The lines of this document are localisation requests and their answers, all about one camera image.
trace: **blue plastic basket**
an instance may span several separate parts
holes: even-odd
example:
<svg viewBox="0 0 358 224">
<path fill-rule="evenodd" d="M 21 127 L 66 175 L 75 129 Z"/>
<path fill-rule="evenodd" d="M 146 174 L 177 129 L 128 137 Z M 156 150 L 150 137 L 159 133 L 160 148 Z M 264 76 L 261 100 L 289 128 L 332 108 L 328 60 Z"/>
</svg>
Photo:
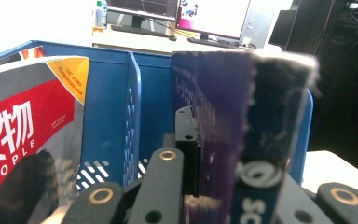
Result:
<svg viewBox="0 0 358 224">
<path fill-rule="evenodd" d="M 127 185 L 140 175 L 165 133 L 173 133 L 171 57 L 29 41 L 0 53 L 43 46 L 48 56 L 90 59 L 83 147 L 77 187 L 102 181 Z M 302 121 L 290 174 L 300 184 L 308 147 L 312 99 Z"/>
</svg>

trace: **book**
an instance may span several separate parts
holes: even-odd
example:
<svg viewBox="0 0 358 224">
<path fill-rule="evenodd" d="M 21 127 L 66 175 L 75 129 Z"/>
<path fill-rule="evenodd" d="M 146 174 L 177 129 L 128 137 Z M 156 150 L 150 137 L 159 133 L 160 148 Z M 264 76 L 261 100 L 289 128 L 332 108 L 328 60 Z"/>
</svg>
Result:
<svg viewBox="0 0 358 224">
<path fill-rule="evenodd" d="M 45 51 L 43 50 L 43 46 L 37 46 L 34 48 L 23 49 L 19 52 L 6 56 L 5 58 L 0 59 L 0 65 L 5 63 L 13 63 L 20 60 L 27 60 L 33 58 L 41 58 L 45 57 Z"/>
<path fill-rule="evenodd" d="M 0 65 L 0 223 L 40 223 L 78 195 L 90 60 Z"/>
<path fill-rule="evenodd" d="M 198 130 L 197 195 L 185 223 L 271 223 L 317 62 L 262 50 L 172 56 L 172 103 L 191 105 Z"/>
</svg>

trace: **bottle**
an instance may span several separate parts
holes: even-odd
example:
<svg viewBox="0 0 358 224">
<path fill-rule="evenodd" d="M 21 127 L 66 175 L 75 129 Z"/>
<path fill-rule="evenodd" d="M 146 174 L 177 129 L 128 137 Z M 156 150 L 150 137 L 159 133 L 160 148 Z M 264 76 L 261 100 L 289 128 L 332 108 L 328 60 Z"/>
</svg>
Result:
<svg viewBox="0 0 358 224">
<path fill-rule="evenodd" d="M 97 7 L 93 11 L 93 30 L 103 30 L 103 7 L 100 0 L 97 1 Z"/>
<path fill-rule="evenodd" d="M 102 0 L 103 7 L 103 29 L 107 29 L 107 3 L 106 0 Z"/>
</svg>

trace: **white desk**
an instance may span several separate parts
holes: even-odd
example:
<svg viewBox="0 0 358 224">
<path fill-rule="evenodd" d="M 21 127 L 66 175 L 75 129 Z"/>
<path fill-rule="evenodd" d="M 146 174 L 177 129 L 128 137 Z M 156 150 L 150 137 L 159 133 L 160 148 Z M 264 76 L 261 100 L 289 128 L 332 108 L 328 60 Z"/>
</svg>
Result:
<svg viewBox="0 0 358 224">
<path fill-rule="evenodd" d="M 331 182 L 358 189 L 358 169 L 332 152 L 307 152 L 301 186 L 316 193 L 320 185 Z"/>
<path fill-rule="evenodd" d="M 92 46 L 167 55 L 171 55 L 173 51 L 183 50 L 225 50 L 223 48 L 189 43 L 187 37 L 182 35 L 176 35 L 176 37 L 176 41 L 171 41 L 166 37 L 118 32 L 108 27 L 102 32 L 93 32 Z"/>
</svg>

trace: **monitor screen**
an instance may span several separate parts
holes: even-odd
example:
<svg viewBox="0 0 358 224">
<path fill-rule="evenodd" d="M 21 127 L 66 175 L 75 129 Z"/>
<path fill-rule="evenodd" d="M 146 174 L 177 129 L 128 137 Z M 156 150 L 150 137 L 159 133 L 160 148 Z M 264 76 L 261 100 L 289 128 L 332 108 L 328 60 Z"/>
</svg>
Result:
<svg viewBox="0 0 358 224">
<path fill-rule="evenodd" d="M 175 21 L 179 0 L 107 0 L 110 11 L 150 19 Z"/>
<path fill-rule="evenodd" d="M 181 0 L 176 28 L 240 39 L 250 0 Z"/>
<path fill-rule="evenodd" d="M 296 13 L 296 10 L 280 11 L 269 39 L 271 45 L 276 45 L 281 47 L 282 50 L 286 50 L 293 24 L 295 23 Z"/>
</svg>

